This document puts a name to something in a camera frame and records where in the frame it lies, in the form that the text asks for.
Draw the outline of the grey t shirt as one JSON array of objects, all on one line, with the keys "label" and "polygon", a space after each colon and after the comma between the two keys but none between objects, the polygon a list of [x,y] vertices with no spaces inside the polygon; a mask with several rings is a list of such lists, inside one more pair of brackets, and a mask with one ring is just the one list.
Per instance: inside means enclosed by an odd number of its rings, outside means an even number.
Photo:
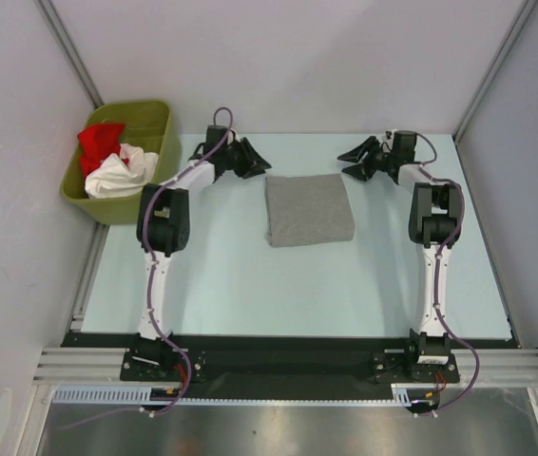
[{"label": "grey t shirt", "polygon": [[339,174],[265,179],[267,238],[275,248],[351,241],[355,220]]}]

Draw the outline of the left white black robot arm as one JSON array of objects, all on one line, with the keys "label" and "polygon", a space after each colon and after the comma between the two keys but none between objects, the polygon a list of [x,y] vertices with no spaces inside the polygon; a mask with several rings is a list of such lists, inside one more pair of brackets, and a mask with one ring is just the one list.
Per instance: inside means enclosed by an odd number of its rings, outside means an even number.
[{"label": "left white black robot arm", "polygon": [[248,139],[230,130],[224,142],[200,143],[184,170],[174,177],[144,186],[136,231],[144,250],[144,310],[130,353],[133,362],[152,378],[162,380],[174,371],[182,381],[187,378],[186,361],[178,359],[183,353],[163,323],[163,304],[171,263],[190,238],[192,197],[227,171],[246,180],[270,168]]}]

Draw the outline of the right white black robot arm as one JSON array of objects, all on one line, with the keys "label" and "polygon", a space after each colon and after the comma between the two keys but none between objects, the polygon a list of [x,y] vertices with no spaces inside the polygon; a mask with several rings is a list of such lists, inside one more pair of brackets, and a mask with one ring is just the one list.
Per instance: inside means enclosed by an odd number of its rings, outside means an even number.
[{"label": "right white black robot arm", "polygon": [[380,140],[371,136],[337,157],[342,172],[357,181],[378,173],[411,195],[408,237],[420,262],[416,327],[398,365],[413,382],[447,383],[455,371],[453,336],[446,323],[446,291],[452,248],[460,238],[465,197],[454,180],[437,178],[429,166],[438,159],[434,144],[423,134],[391,130]]}]

